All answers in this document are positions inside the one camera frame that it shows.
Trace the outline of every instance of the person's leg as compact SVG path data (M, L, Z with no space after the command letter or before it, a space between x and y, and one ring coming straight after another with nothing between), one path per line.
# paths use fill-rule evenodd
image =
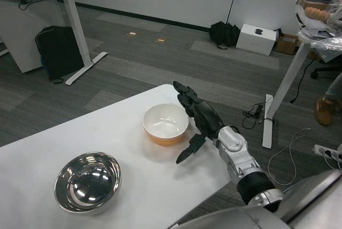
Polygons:
M331 100L339 101L342 100L342 73L334 80L330 85L325 96Z
M342 73L330 85L325 96L320 97L316 104L316 120L324 126L332 123L332 113L335 105L342 99Z

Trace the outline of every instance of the plastic bag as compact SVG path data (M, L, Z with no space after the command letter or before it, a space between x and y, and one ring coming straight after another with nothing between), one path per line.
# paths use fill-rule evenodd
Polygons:
M342 52L342 3L331 0L327 12L327 23L311 19L305 15L301 5L296 5L296 14L301 31L298 36L310 40L311 47L321 55L324 61L331 60Z

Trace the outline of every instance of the white bowl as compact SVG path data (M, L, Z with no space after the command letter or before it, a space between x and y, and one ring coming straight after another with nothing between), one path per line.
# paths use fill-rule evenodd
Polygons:
M177 143L189 125L184 109L175 104L153 106L144 115L143 127L148 136L164 146Z

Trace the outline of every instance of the table leg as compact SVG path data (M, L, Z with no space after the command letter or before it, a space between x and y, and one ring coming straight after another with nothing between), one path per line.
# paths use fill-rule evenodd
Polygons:
M3 50L3 51L0 51L0 57L3 56L3 55L5 55L6 53L8 53L8 50L7 50L7 49L5 49L5 50Z
M101 58L106 56L107 52L101 52L93 60L90 59L89 51L86 43L86 38L84 37L83 29L81 26L79 14L77 13L76 4L74 0L63 0L65 4L66 11L69 16L71 27L74 31L77 45L80 49L80 53L83 59L84 67L77 71L72 77L70 77L65 84L71 85L77 78L79 78L83 73L90 69L95 63L97 63Z
M272 95L266 95L265 101L267 102L265 105L265 121L263 123L263 140L262 146L265 148L272 147L272 127L273 122L270 119L273 119L275 112L278 110L280 104L282 103L287 91L292 85L298 71L300 70L302 64L304 63L308 53L310 51L310 44L302 43L295 55L287 73L278 88L278 91L274 98Z

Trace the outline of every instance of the gray carpet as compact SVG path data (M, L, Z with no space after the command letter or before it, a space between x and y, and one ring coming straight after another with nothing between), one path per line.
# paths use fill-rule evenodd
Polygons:
M313 80L308 73L298 100L289 104L296 95L302 68L275 116L278 124L273 131L273 147L268 150L261 146L263 124L257 123L252 130L243 129L242 111L265 101L266 93L276 93L292 56L272 52L267 57L234 48L219 50L206 33L196 30L85 8L79 8L79 13L91 56L101 51L109 55L72 86L53 85L43 69L22 74L10 54L0 57L0 146L173 80L196 90L225 124L238 126L248 140L251 154L264 169L268 159L287 146L292 135L302 128L312 128L310 135L342 139L340 114L335 115L330 127L318 124L313 115L317 98L336 74L322 73ZM315 62L309 71L315 66L319 63ZM298 169L295 182L328 169L324 160L313 154L314 144L337 147L314 138L296 142L292 148ZM281 182L291 180L293 167L288 153L274 159L271 173ZM229 184L181 222L242 204L234 186Z

